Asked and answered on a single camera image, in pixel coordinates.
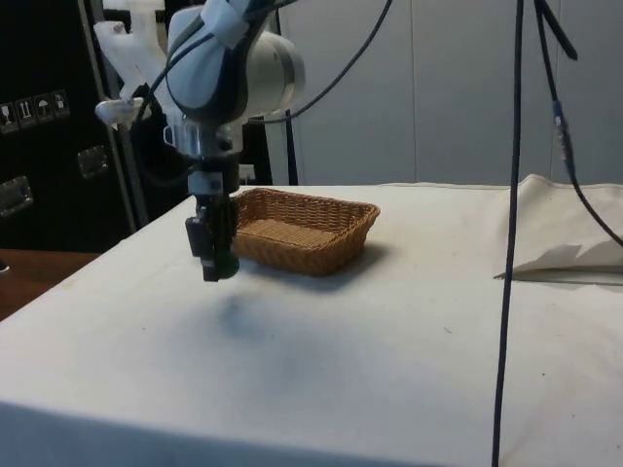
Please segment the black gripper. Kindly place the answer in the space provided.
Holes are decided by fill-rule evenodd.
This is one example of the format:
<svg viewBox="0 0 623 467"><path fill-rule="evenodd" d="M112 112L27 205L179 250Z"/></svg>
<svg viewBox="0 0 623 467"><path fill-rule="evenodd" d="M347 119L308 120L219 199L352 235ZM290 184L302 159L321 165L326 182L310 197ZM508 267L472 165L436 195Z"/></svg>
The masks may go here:
<svg viewBox="0 0 623 467"><path fill-rule="evenodd" d="M214 157L200 161L188 176L188 192L195 196L196 210L185 221L192 255L200 260L206 282L218 281L215 240L210 225L210 198L218 199L217 259L234 257L232 245L237 234L238 208L229 195L239 189L239 157Z"/></svg>

